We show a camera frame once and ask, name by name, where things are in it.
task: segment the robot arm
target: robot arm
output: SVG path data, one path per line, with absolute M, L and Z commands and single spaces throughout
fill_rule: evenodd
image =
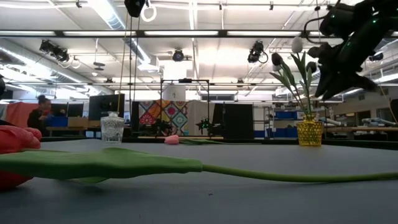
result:
M 320 32 L 323 35 L 342 38 L 342 44 L 334 47 L 327 42 L 314 42 L 320 47 L 312 47 L 308 54 L 318 58 L 321 78 L 315 97 L 323 95 L 327 100 L 352 87 L 374 90 L 377 85 L 356 72 L 361 65 L 374 55 L 374 49 L 390 32 L 398 30 L 398 2 L 395 0 L 365 0 L 355 6 L 340 4 L 329 7 L 323 19 Z

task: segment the green stem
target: green stem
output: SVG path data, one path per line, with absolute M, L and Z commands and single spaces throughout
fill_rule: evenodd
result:
M 347 176 L 305 176 L 305 175 L 283 175 L 268 174 L 263 172 L 253 172 L 248 170 L 232 169 L 213 165 L 203 165 L 203 171 L 217 174 L 247 177 L 259 180 L 273 180 L 281 182 L 301 182 L 301 183 L 332 183 L 332 182 L 356 182 L 370 180 L 397 179 L 398 172 L 366 174 L 366 175 L 347 175 Z
M 312 119 L 312 112 L 311 112 L 311 99 L 310 99 L 310 95 L 308 94 L 308 96 L 307 96 L 307 99 L 308 99 L 308 112 L 309 112 L 309 117 L 310 117 L 310 119 Z
M 301 109 L 302 109 L 303 111 L 305 111 L 305 107 L 304 107 L 304 104 L 303 104 L 303 102 L 301 101 L 301 99 L 300 99 L 300 100 L 297 99 L 297 97 L 294 95 L 294 92 L 293 92 L 290 88 L 288 88 L 288 89 L 289 89 L 290 92 L 292 93 L 293 97 L 296 99 L 296 101 L 297 101 L 298 105 L 301 107 Z

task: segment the window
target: window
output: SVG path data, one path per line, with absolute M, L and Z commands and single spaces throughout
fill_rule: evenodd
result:
M 383 87 L 379 88 L 379 93 L 380 93 L 381 96 L 383 96 L 383 95 L 387 96 L 389 94 L 388 88 L 383 88 Z
M 386 121 L 395 122 L 392 117 L 390 108 L 377 109 L 376 114 L 378 118 L 385 119 Z
M 358 120 L 358 126 L 362 126 L 364 125 L 364 123 L 362 122 L 362 119 L 365 118 L 371 118 L 371 111 L 362 111 L 362 112 L 358 112 L 356 113 L 356 117 Z

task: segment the red tulip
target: red tulip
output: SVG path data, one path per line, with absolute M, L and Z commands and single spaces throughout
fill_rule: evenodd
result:
M 178 135 L 169 136 L 164 139 L 164 143 L 170 145 L 180 144 L 180 138 Z
M 0 154 L 21 152 L 23 148 L 40 149 L 41 137 L 40 131 L 34 128 L 0 126 Z M 31 177 L 0 171 L 0 190 L 14 188 L 30 179 Z

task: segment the white tulip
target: white tulip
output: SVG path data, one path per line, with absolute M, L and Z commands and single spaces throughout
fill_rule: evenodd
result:
M 278 65 L 278 66 L 272 65 L 272 70 L 273 70 L 274 72 L 278 72 L 278 71 L 281 70 L 281 69 L 282 69 L 282 67 L 281 67 L 280 65 Z
M 297 54 L 303 50 L 303 41 L 301 37 L 294 37 L 292 42 L 292 52 Z

